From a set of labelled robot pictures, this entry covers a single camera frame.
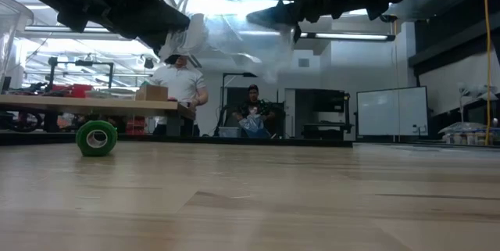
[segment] workbench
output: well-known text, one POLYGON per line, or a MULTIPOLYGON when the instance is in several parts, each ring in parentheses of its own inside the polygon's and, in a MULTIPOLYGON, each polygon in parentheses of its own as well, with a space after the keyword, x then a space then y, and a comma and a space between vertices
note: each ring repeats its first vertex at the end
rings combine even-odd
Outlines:
POLYGON ((32 109, 41 113, 102 114, 140 117, 167 117, 168 135, 179 135, 184 120, 193 121, 195 113, 179 102, 134 101, 126 99, 77 99, 36 95, 0 95, 4 110, 32 109))

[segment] cable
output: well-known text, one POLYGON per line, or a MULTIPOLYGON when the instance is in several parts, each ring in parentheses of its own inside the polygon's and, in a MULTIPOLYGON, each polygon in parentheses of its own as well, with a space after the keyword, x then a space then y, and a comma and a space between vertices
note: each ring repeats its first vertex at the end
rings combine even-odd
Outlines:
POLYGON ((219 111, 220 111, 220 106, 218 106, 216 108, 216 122, 217 122, 217 125, 212 130, 210 130, 210 132, 208 134, 213 133, 217 129, 217 127, 219 127, 219 111))
POLYGON ((484 20, 486 22, 486 35, 487 35, 487 126, 486 126, 486 141, 485 145, 490 142, 491 130, 491 26, 490 26, 490 13, 488 0, 484 0, 484 20))

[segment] box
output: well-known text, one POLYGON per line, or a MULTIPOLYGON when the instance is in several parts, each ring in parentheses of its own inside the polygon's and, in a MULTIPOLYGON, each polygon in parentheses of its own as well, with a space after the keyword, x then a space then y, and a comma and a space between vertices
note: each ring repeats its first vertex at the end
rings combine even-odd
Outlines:
POLYGON ((144 85, 135 93, 135 100, 166 102, 169 98, 169 89, 162 86, 144 85))
POLYGON ((219 127, 219 136, 221 138, 240 138, 240 127, 219 127))

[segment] black metal frame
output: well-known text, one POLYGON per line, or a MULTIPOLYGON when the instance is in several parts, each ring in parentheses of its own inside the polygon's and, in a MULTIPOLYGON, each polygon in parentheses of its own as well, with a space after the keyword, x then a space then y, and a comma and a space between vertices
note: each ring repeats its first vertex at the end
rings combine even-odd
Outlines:
POLYGON ((303 125, 302 131, 304 132, 304 135, 306 133, 306 128, 307 127, 339 127, 340 132, 342 133, 342 141, 344 140, 344 131, 346 134, 351 134, 352 130, 352 125, 351 124, 351 114, 350 114, 350 109, 349 109, 349 101, 351 99, 351 95, 345 91, 344 92, 344 114, 345 114, 345 122, 341 123, 307 123, 303 125))
MULTIPOLYGON (((358 91, 356 92, 356 141, 358 141, 358 136, 359 136, 359 94, 362 93, 368 93, 368 92, 375 92, 375 91, 394 91, 394 90, 406 90, 406 89, 412 89, 412 88, 425 88, 425 108, 427 109, 427 132, 429 132, 429 96, 427 94, 427 87, 426 86, 418 86, 418 87, 406 87, 406 88, 387 88, 387 89, 381 89, 381 90, 373 90, 373 91, 358 91)), ((393 135, 382 135, 382 136, 366 136, 363 135, 363 137, 393 137, 393 135)))
POLYGON ((224 107, 224 94, 226 93, 226 77, 227 76, 243 76, 246 78, 257 78, 257 75, 251 74, 249 72, 244 73, 223 73, 222 74, 222 87, 220 88, 220 111, 222 112, 222 108, 224 107))
POLYGON ((55 67, 58 64, 67 64, 67 63, 74 63, 75 66, 108 65, 109 66, 108 88, 111 88, 113 83, 113 73, 115 70, 115 63, 98 63, 85 60, 77 60, 76 62, 60 62, 57 60, 56 57, 53 56, 50 59, 48 59, 48 65, 50 65, 50 74, 48 75, 48 86, 47 88, 45 88, 46 91, 51 91, 52 87, 54 86, 55 67))

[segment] yellow cable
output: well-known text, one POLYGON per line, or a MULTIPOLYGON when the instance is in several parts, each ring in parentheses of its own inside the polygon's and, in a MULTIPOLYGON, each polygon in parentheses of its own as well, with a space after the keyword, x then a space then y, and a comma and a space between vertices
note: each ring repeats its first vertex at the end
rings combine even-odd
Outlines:
POLYGON ((486 22, 486 35, 487 35, 487 126, 486 126, 486 141, 485 145, 490 142, 490 128, 491 128, 491 28, 490 28, 490 13, 488 8, 488 0, 484 0, 484 14, 486 22))

